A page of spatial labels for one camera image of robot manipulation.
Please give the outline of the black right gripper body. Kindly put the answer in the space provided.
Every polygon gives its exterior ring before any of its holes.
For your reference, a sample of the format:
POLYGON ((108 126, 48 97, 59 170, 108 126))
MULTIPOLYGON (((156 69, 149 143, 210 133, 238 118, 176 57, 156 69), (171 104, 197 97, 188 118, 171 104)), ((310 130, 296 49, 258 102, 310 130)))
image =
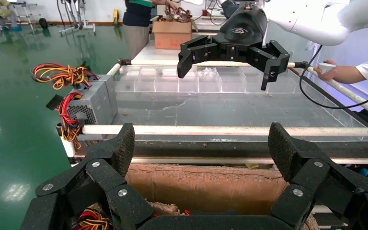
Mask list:
POLYGON ((247 61, 251 47, 261 48, 267 28, 267 16, 258 6, 241 6, 221 26, 212 42, 217 44, 217 60, 247 61))

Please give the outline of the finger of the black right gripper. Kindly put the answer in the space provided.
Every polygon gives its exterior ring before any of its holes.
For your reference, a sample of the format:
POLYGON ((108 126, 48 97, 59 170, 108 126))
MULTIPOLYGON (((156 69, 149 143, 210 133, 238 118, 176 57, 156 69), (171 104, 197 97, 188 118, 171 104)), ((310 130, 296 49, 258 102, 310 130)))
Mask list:
POLYGON ((247 63, 263 73, 262 91, 268 83, 276 82, 278 74, 287 70, 289 58, 290 54, 276 40, 270 40, 261 48, 249 47, 247 63))
POLYGON ((211 42, 211 38, 202 35, 181 44, 178 54, 177 74, 182 79, 186 76, 193 64, 214 61, 219 57, 218 45, 211 42))

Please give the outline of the operator hand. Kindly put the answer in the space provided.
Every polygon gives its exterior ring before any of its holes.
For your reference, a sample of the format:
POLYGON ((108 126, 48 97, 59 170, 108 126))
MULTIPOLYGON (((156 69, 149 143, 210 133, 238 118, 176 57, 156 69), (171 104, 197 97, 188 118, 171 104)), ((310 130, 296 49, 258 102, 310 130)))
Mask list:
POLYGON ((329 81, 336 77, 337 75, 337 65, 332 60, 326 60, 322 63, 319 63, 318 66, 314 67, 313 69, 319 79, 324 81, 329 81))

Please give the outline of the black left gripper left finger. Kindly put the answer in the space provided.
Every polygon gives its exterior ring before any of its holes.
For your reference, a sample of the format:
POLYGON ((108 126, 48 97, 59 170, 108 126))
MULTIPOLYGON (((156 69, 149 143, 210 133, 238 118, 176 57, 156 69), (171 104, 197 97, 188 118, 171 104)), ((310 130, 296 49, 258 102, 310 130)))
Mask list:
POLYGON ((132 123, 115 138, 94 144, 76 166, 41 183, 21 224, 23 230, 70 230, 85 208, 99 204, 119 230, 137 230, 154 210, 125 177, 135 147, 132 123))

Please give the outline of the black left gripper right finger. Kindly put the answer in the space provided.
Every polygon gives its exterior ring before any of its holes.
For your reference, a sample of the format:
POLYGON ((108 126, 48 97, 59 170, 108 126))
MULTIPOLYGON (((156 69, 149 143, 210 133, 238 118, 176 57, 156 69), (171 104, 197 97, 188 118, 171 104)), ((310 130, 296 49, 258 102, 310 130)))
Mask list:
POLYGON ((315 143, 293 138, 272 123, 269 153, 288 183, 272 207, 273 217, 299 230, 316 204, 351 230, 368 230, 368 177, 332 161, 315 143))

